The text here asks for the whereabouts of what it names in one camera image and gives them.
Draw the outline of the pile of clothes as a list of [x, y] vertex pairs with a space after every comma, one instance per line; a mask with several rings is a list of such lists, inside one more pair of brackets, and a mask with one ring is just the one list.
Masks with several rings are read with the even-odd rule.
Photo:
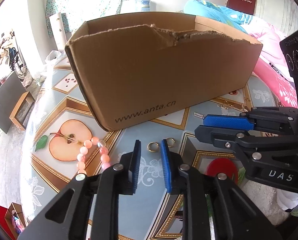
[[12, 73], [25, 88], [33, 81], [13, 30], [0, 35], [0, 84]]

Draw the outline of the white plastic bag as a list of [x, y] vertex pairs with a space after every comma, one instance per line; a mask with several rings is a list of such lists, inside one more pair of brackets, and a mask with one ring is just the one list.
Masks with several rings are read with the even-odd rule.
[[63, 58], [63, 53], [58, 50], [52, 50], [45, 58], [46, 64], [56, 64]]

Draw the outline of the pink floral duvet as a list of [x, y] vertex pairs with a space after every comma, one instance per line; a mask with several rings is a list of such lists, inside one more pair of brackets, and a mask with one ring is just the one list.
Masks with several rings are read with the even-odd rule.
[[289, 74], [285, 56], [280, 49], [280, 41], [285, 35], [273, 25], [259, 21], [243, 24], [242, 27], [252, 37], [263, 44], [254, 73], [258, 76], [282, 106], [298, 108], [296, 89], [293, 87], [293, 78]]

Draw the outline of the gold hoop earring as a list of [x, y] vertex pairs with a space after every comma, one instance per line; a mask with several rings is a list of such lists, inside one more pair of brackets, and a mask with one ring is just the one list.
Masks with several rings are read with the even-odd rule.
[[173, 147], [176, 143], [176, 141], [173, 138], [166, 138], [166, 142], [168, 147]]
[[159, 150], [159, 144], [157, 142], [150, 142], [147, 145], [147, 150], [149, 152], [157, 152]]

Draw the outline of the brown cardboard box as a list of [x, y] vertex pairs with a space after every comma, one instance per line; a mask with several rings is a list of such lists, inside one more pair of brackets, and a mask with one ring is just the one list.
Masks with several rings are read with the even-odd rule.
[[243, 88], [262, 48], [210, 18], [148, 11], [84, 22], [65, 52], [95, 120], [117, 131]]

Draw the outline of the floral fruit print tablecloth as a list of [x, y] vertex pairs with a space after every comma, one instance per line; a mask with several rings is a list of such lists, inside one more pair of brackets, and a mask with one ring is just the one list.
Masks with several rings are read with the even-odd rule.
[[[239, 90], [212, 100], [231, 100], [252, 107], [276, 106], [276, 97], [256, 75]], [[231, 151], [199, 142], [194, 131], [203, 119], [194, 117], [190, 107], [154, 120], [115, 132], [106, 132], [93, 118], [77, 81], [63, 60], [49, 70], [35, 102], [26, 128], [21, 153], [20, 195], [25, 223], [30, 223], [42, 208], [77, 173], [77, 155], [82, 144], [92, 138], [104, 140], [110, 162], [133, 150], [141, 141], [141, 161], [135, 195], [119, 198], [120, 239], [176, 239], [182, 234], [183, 198], [170, 196], [164, 187], [159, 150], [149, 152], [150, 142], [166, 138], [176, 143], [171, 151], [205, 172], [218, 167], [223, 159], [237, 168], [239, 187], [245, 180], [241, 163]]]

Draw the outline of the red paper gift bag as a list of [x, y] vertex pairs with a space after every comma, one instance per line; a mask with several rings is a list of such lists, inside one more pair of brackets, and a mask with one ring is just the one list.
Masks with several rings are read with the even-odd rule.
[[21, 204], [12, 202], [9, 208], [0, 206], [0, 225], [11, 239], [17, 239], [26, 227]]

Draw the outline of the small wooden stool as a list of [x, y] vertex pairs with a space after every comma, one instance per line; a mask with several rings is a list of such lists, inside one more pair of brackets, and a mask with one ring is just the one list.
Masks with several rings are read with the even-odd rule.
[[33, 106], [35, 105], [35, 99], [30, 91], [24, 92], [15, 107], [13, 108], [9, 119], [11, 122], [21, 131], [26, 130], [25, 120]]

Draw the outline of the pink rolled mat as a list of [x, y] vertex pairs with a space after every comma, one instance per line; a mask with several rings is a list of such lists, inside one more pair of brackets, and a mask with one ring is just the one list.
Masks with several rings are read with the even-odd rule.
[[63, 52], [67, 41], [71, 37], [66, 13], [55, 13], [49, 17], [49, 20], [57, 50]]

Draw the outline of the blue patterned quilt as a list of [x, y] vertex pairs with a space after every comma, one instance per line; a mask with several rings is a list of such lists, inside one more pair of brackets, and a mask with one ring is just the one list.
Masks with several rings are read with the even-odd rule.
[[245, 14], [228, 7], [214, 4], [206, 0], [189, 0], [184, 6], [185, 14], [202, 16], [227, 24], [246, 33], [243, 24], [250, 24], [253, 15]]

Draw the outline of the blue water jug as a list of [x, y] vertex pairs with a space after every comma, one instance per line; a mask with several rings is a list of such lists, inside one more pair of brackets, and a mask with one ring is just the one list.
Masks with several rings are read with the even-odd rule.
[[150, 11], [151, 10], [151, 0], [140, 0], [141, 11]]

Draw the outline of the dark grey cabinet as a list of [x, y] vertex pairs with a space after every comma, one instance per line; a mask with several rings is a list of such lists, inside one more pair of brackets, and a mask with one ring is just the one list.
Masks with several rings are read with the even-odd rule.
[[26, 92], [16, 72], [8, 75], [0, 86], [0, 129], [7, 134], [12, 122], [9, 118], [18, 100]]

